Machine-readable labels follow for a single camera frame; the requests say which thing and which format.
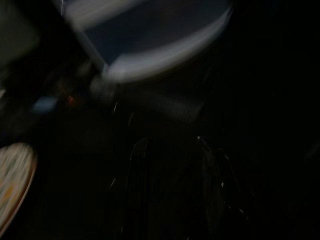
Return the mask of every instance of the small blue object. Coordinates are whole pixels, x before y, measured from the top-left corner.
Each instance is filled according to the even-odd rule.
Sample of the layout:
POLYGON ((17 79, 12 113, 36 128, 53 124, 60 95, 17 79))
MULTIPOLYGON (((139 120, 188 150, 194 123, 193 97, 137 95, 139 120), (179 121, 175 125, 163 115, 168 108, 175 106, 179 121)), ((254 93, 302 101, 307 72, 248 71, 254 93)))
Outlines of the small blue object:
POLYGON ((53 96, 42 96, 33 105, 31 111, 35 114, 45 114, 53 111, 58 102, 58 98, 53 96))

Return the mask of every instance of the patterned plate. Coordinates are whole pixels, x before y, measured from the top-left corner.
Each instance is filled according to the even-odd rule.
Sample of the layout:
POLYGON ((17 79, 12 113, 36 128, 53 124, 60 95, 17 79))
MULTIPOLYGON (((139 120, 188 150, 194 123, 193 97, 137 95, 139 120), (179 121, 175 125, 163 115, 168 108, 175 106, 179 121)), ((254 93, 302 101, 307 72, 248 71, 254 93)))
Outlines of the patterned plate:
POLYGON ((17 213, 36 169, 36 156, 25 143, 0 149, 0 237, 17 213))

